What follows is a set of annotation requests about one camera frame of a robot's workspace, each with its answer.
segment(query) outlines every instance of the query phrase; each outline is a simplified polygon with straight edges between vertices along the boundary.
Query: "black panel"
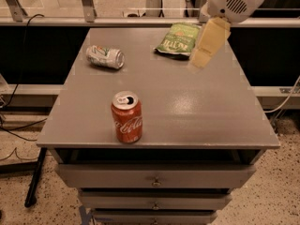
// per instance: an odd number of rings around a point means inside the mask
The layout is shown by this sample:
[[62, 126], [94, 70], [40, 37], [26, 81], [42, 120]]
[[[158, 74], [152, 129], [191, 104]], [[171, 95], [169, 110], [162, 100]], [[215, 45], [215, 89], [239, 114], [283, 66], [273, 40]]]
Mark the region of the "black panel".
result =
[[87, 27], [1, 27], [0, 73], [8, 83], [63, 84]]
[[229, 42], [252, 86], [292, 86], [300, 75], [300, 28], [232, 28]]

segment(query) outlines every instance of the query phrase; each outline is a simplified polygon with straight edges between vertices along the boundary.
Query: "soda can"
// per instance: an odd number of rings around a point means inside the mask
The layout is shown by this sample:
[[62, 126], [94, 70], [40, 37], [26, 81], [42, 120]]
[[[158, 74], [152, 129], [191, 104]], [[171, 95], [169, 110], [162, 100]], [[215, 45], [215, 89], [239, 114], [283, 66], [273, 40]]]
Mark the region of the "soda can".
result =
[[120, 69], [125, 62], [125, 56], [120, 50], [96, 45], [86, 49], [86, 58], [96, 66], [115, 69]]
[[143, 132], [142, 104], [138, 96], [130, 91], [117, 93], [111, 108], [117, 139], [121, 143], [138, 141]]

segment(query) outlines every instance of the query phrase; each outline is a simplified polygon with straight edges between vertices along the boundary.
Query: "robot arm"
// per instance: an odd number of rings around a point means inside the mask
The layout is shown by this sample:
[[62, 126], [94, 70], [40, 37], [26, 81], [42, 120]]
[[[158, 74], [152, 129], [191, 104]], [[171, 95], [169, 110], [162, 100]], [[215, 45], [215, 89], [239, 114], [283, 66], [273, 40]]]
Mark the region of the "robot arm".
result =
[[226, 18], [230, 23], [247, 19], [264, 0], [207, 0], [201, 12], [208, 17]]

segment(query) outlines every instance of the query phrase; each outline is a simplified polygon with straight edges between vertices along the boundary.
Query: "floor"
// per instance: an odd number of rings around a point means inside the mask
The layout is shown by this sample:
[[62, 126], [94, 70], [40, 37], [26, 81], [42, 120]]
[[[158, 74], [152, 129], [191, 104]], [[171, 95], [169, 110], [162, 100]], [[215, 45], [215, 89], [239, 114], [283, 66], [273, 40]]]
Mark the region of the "floor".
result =
[[[96, 0], [98, 14], [101, 16], [122, 16], [122, 8], [139, 8], [145, 0], [135, 1], [136, 6], [127, 4], [128, 0]], [[79, 0], [22, 0], [29, 15], [42, 11], [47, 16], [74, 16], [82, 8]], [[115, 7], [114, 10], [103, 8]], [[0, 16], [7, 16], [4, 0], [0, 0]], [[170, 16], [180, 16], [181, 12]], [[6, 128], [16, 128], [47, 118], [44, 114], [7, 114]], [[15, 131], [19, 136], [34, 140], [43, 123]], [[300, 112], [288, 112], [277, 123], [281, 148], [267, 151], [256, 163], [257, 171], [240, 189], [232, 193], [232, 201], [218, 212], [212, 225], [277, 225], [300, 224]], [[34, 142], [27, 142], [5, 131], [0, 131], [0, 165], [26, 162], [35, 159], [39, 149]], [[47, 154], [42, 176], [37, 187], [37, 203], [31, 208], [24, 207], [31, 173], [7, 176], [0, 174], [0, 210], [3, 225], [41, 225], [41, 224], [81, 224], [77, 191], [67, 187], [55, 173], [56, 161]]]

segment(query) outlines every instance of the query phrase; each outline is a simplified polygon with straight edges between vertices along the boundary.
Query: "desk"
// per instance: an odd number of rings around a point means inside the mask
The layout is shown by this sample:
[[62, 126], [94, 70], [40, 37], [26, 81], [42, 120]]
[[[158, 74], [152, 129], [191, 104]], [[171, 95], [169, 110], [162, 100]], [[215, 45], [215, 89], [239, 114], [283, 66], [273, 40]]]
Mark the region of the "desk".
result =
[[[167, 32], [91, 29], [39, 135], [57, 173], [103, 223], [210, 223], [263, 152], [279, 148], [230, 45], [193, 73], [188, 61], [154, 53]], [[121, 49], [124, 67], [91, 66], [85, 50], [94, 44]], [[117, 141], [110, 109], [124, 90], [142, 102], [134, 144]]]

